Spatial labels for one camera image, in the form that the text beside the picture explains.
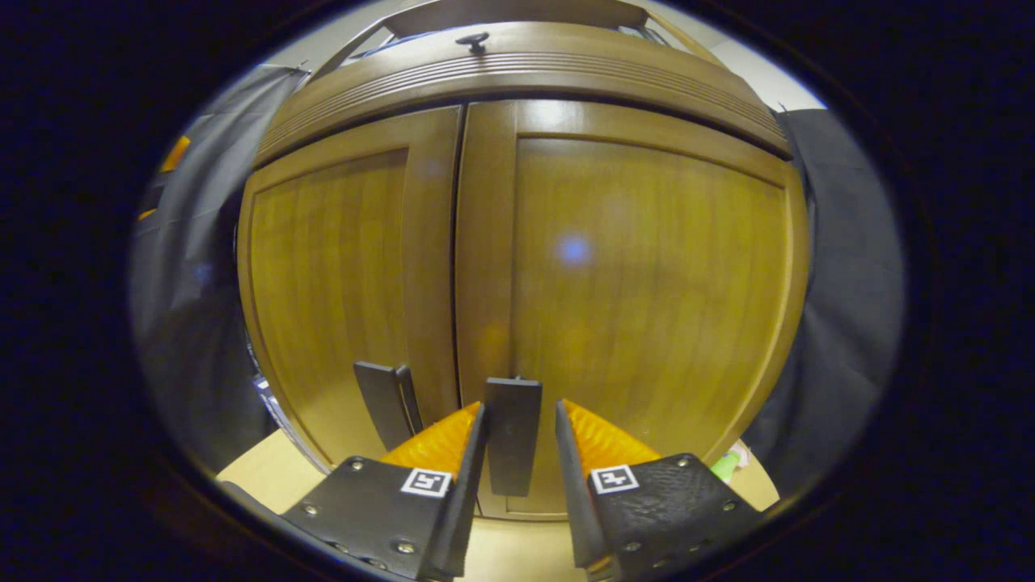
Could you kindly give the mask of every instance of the orange object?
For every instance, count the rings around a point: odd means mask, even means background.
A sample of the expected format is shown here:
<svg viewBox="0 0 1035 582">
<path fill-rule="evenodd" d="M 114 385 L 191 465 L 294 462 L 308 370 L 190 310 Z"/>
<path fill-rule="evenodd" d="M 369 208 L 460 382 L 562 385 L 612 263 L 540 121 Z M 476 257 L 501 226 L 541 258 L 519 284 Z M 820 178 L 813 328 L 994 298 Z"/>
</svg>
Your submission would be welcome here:
<svg viewBox="0 0 1035 582">
<path fill-rule="evenodd" d="M 575 436 L 583 477 L 589 477 L 592 469 L 637 465 L 661 458 L 653 448 L 640 442 L 629 433 L 578 404 L 565 399 L 564 408 L 571 420 L 571 432 Z"/>
<path fill-rule="evenodd" d="M 382 463 L 446 471 L 452 473 L 453 481 L 460 473 L 460 464 L 467 448 L 467 438 L 471 434 L 474 415 L 480 402 L 469 404 L 449 414 L 438 423 L 413 435 L 381 458 Z"/>
<path fill-rule="evenodd" d="M 169 155 L 166 156 L 166 162 L 161 165 L 161 169 L 158 170 L 158 173 L 172 172 L 175 170 L 176 167 L 180 165 L 180 159 L 183 159 L 183 153 L 186 152 L 188 145 L 190 145 L 190 140 L 188 140 L 186 136 L 180 137 L 179 141 L 176 142 L 176 145 L 173 146 L 173 151 L 170 151 Z"/>
</svg>

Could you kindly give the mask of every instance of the green object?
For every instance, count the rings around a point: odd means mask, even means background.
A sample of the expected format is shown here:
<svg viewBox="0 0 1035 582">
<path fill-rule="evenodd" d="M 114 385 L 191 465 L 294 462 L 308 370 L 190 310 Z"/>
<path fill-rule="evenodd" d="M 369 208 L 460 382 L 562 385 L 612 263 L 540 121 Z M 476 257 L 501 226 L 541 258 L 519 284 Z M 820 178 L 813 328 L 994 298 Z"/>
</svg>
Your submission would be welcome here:
<svg viewBox="0 0 1035 582">
<path fill-rule="evenodd" d="M 736 450 L 731 450 L 712 465 L 712 472 L 723 483 L 730 483 L 730 479 L 733 478 L 733 470 L 737 468 L 737 463 L 740 463 L 740 455 Z"/>
</svg>

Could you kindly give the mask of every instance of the wooden cabinet door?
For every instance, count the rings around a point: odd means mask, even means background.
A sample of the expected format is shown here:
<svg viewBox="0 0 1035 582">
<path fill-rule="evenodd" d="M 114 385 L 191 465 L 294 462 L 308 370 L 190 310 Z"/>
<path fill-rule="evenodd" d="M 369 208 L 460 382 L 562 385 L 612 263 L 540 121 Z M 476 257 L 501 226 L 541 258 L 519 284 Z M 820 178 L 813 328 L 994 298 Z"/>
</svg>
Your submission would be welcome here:
<svg viewBox="0 0 1035 582">
<path fill-rule="evenodd" d="M 450 249 L 461 108 L 303 147 L 248 180 L 238 227 L 256 356 L 325 462 L 385 453 L 356 360 L 408 365 L 424 424 L 456 409 Z"/>
<path fill-rule="evenodd" d="M 611 105 L 469 108 L 457 195 L 465 403 L 543 384 L 532 487 L 486 516 L 561 519 L 554 402 L 711 464 L 747 427 L 800 317 L 807 234 L 791 167 L 716 130 Z"/>
</svg>

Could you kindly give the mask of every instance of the gray fabric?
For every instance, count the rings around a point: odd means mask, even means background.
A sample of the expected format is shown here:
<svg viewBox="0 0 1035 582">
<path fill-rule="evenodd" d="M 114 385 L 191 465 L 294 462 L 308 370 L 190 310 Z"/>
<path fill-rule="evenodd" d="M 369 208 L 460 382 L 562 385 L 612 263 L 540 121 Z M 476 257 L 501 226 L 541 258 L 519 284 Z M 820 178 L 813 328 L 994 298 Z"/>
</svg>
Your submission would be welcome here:
<svg viewBox="0 0 1035 582">
<path fill-rule="evenodd" d="M 826 110 L 776 117 L 812 198 L 814 266 L 788 363 L 743 440 L 789 497 L 833 468 L 878 403 L 906 278 L 888 194 L 848 130 Z"/>
<path fill-rule="evenodd" d="M 275 426 L 250 383 L 233 240 L 259 141 L 303 76 L 262 65 L 209 104 L 131 244 L 132 329 L 156 407 L 213 471 Z"/>
</svg>

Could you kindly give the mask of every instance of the black handle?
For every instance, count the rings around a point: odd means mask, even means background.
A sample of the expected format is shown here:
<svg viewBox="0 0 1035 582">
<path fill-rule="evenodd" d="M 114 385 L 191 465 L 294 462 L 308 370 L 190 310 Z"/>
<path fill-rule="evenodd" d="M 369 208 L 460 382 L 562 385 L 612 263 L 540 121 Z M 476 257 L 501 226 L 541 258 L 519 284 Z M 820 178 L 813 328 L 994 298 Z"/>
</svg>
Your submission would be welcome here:
<svg viewBox="0 0 1035 582">
<path fill-rule="evenodd" d="M 462 36 L 456 39 L 457 45 L 470 45 L 471 52 L 479 55 L 485 52 L 485 48 L 480 45 L 485 38 L 489 38 L 487 32 L 479 32 L 477 34 L 468 34 L 467 36 Z"/>
</svg>

